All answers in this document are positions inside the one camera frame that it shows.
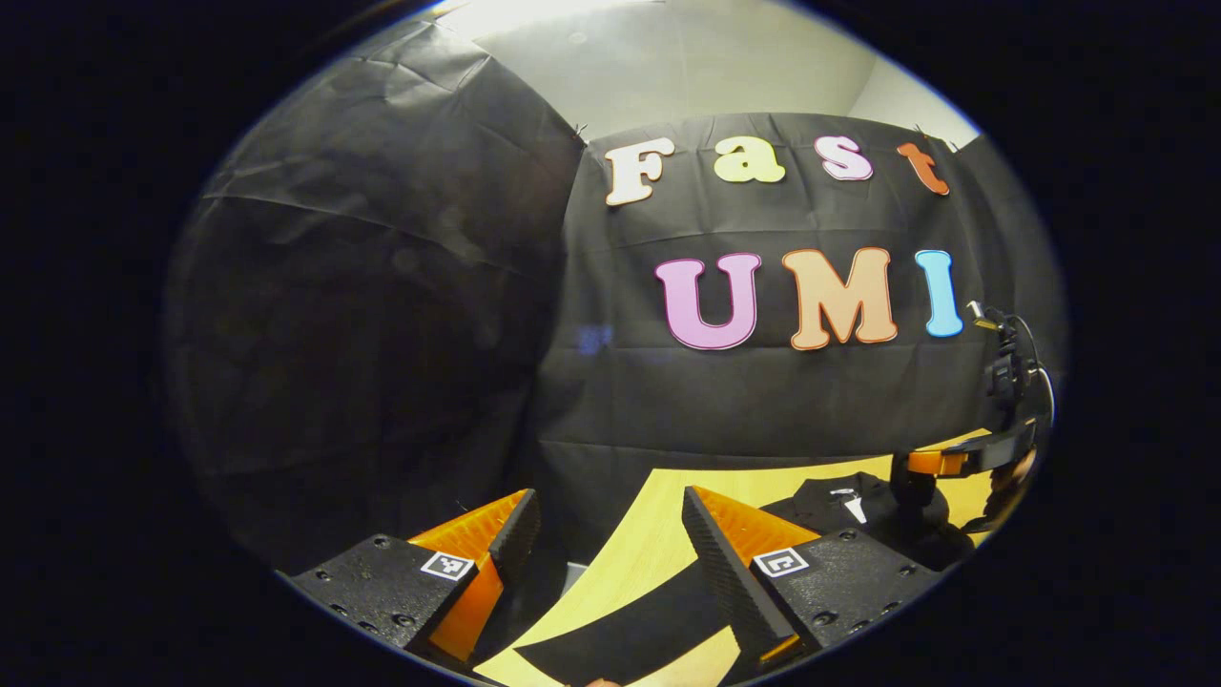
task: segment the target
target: blue letter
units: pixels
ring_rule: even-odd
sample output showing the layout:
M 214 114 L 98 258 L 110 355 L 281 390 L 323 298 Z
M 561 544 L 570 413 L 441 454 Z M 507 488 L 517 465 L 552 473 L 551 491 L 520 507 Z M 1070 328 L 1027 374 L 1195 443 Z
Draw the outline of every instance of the blue letter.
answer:
M 921 250 L 916 264 L 924 270 L 928 279 L 928 299 L 933 304 L 933 316 L 924 325 L 933 336 L 954 336 L 962 331 L 962 320 L 954 308 L 954 283 L 950 282 L 950 265 L 954 260 L 945 250 Z

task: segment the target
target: yellow letter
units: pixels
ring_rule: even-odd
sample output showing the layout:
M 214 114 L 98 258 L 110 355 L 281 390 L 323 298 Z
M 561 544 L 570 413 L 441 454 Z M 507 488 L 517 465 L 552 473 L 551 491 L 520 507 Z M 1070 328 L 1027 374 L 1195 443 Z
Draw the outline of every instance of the yellow letter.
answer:
M 673 155 L 674 142 L 669 138 L 654 138 L 607 150 L 606 157 L 610 160 L 610 194 L 607 195 L 607 205 L 635 203 L 653 194 L 653 188 L 645 185 L 640 174 L 647 174 L 650 181 L 662 177 L 662 157 L 658 153 Z M 645 155 L 643 160 L 640 159 L 641 155 Z
M 762 138 L 735 135 L 717 143 L 717 164 L 712 166 L 717 176 L 725 181 L 764 181 L 774 183 L 784 178 L 784 167 L 775 161 L 775 148 Z
M 784 256 L 784 266 L 797 279 L 797 312 L 800 325 L 792 334 L 792 348 L 799 351 L 822 349 L 830 342 L 823 331 L 822 312 L 835 329 L 840 343 L 852 333 L 857 312 L 861 326 L 856 338 L 862 343 L 890 340 L 899 327 L 890 317 L 890 288 L 886 286 L 886 265 L 890 253 L 882 248 L 861 248 L 852 257 L 847 286 L 835 267 L 818 250 L 794 250 Z

